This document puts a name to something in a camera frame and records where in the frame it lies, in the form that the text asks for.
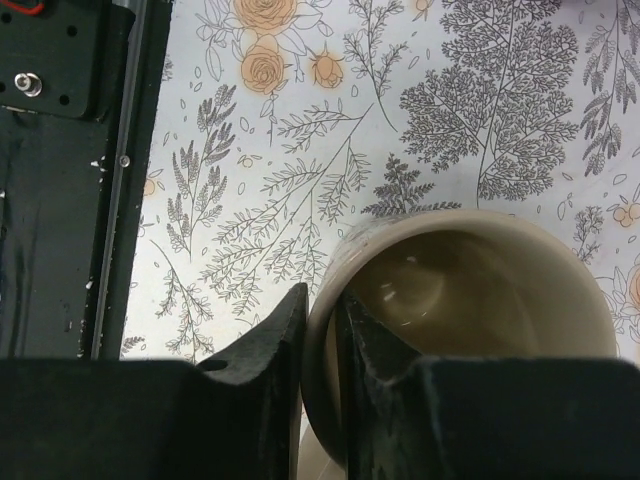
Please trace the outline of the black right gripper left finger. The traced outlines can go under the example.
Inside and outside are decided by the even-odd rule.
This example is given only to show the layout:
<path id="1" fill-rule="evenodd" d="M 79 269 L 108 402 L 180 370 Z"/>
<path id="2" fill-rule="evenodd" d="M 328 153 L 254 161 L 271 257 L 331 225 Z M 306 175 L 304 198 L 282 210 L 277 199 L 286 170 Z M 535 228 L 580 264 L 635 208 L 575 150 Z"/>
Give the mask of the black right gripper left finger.
<path id="1" fill-rule="evenodd" d="M 292 479 L 308 289 L 222 351 L 176 360 L 5 360 L 5 479 Z"/>

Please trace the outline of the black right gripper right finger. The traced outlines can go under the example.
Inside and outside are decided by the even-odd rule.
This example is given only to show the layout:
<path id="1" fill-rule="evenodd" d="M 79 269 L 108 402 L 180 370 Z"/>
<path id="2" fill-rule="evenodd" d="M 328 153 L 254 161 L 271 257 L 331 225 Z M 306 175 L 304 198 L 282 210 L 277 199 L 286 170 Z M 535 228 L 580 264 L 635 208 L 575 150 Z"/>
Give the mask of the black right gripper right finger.
<path id="1" fill-rule="evenodd" d="M 423 355 L 351 294 L 335 320 L 349 478 L 638 477 L 635 365 Z"/>

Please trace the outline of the cream floral mug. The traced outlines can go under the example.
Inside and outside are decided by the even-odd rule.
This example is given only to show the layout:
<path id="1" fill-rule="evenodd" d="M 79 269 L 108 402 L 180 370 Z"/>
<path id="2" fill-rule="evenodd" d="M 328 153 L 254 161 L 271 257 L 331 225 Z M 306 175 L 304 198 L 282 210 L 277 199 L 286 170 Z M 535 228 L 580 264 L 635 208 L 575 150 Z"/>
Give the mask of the cream floral mug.
<path id="1" fill-rule="evenodd" d="M 344 460 L 334 310 L 352 291 L 426 354 L 612 358 L 613 321 L 588 268 L 544 229 L 471 209 L 368 218 L 337 245 L 311 307 L 302 396 L 327 454 Z"/>

